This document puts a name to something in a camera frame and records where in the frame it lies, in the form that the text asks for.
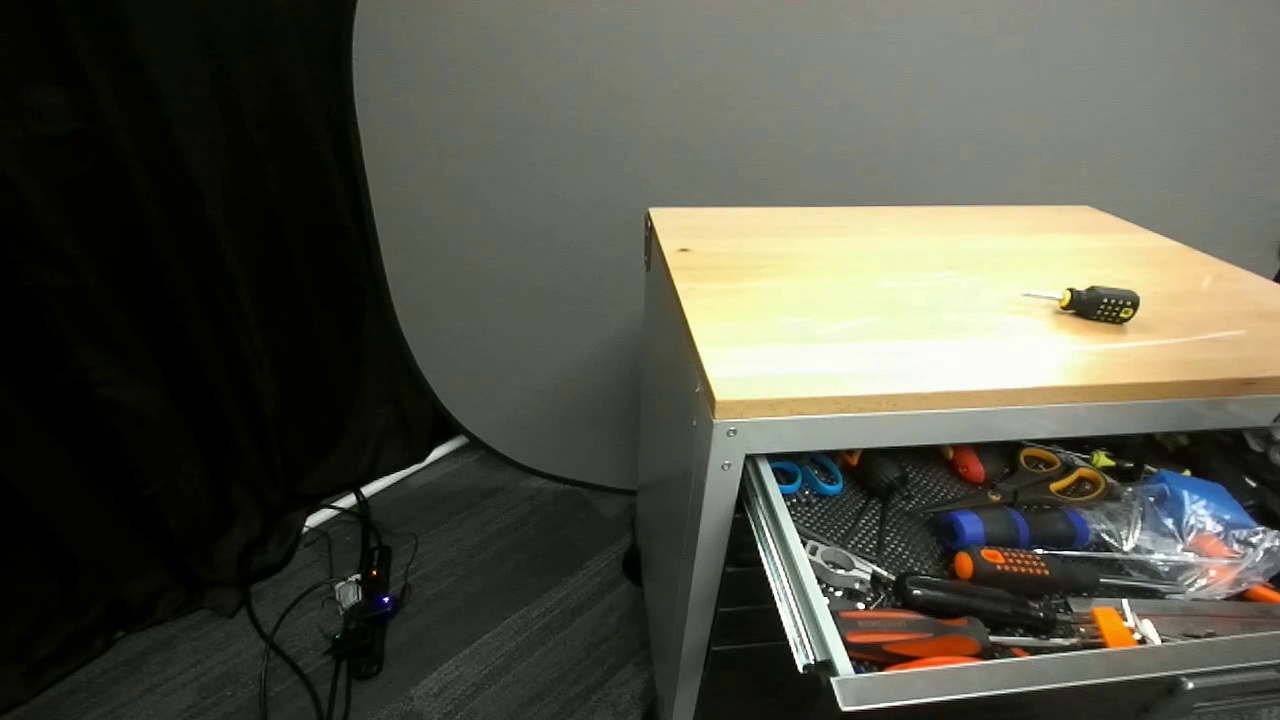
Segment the wooden tabletop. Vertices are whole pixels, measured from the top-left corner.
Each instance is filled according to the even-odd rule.
[[[652,208],[716,417],[1280,395],[1280,283],[1097,208]],[[1027,292],[1134,290],[1132,326]]]

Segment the power adapter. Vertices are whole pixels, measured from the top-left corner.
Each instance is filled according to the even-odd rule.
[[[365,568],[332,589],[345,627],[332,658],[348,665],[353,679],[373,679],[384,674],[387,623],[398,614],[392,593],[392,547],[377,546]]]

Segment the gray wall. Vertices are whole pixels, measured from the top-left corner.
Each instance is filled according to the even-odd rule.
[[[365,0],[357,96],[444,403],[626,484],[648,203],[1085,202],[1270,273],[1275,35],[1275,0]]]

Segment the orange screwdriver handle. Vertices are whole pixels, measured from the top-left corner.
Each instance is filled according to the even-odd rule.
[[[963,482],[963,484],[975,484],[984,487],[987,484],[987,463],[975,449],[969,444],[950,444],[943,449],[943,458],[950,459],[950,472]]]
[[[987,627],[971,617],[941,619],[923,614],[895,614],[895,608],[870,608],[870,614],[838,614],[837,617],[845,646],[852,658],[984,658],[987,654]]]
[[[1244,593],[1244,602],[1253,602],[1253,606],[1280,606],[1280,589],[1275,589],[1275,583],[1253,583],[1253,589]]]
[[[910,658],[900,665],[888,665],[885,674],[918,674],[918,668],[957,668],[957,665],[979,665],[975,658]]]
[[[1099,574],[1027,547],[963,547],[950,558],[957,580],[1010,593],[1097,593]]]

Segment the workbench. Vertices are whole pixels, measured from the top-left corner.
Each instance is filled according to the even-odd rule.
[[[668,720],[694,711],[750,459],[1259,429],[1280,407],[1280,290],[1097,208],[652,208],[642,266],[638,568]],[[1134,290],[1143,309],[1092,326],[1034,296],[1085,283]],[[957,668],[910,688],[845,665],[827,679],[858,710],[1263,668],[1275,642]]]

